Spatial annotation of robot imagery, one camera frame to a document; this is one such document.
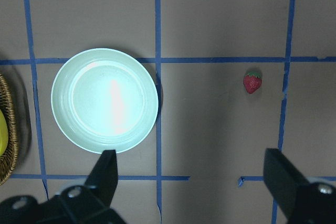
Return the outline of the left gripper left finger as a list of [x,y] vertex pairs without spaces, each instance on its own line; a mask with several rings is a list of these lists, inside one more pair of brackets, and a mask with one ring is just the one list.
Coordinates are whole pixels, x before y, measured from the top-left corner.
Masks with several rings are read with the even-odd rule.
[[115,150],[101,153],[84,185],[107,207],[110,207],[118,185],[118,165]]

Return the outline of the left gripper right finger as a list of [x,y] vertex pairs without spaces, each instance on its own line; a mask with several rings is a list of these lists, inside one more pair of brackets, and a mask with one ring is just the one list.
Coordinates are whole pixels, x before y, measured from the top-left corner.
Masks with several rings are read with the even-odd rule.
[[267,148],[264,155],[264,183],[284,215],[292,215],[299,188],[309,181],[277,148]]

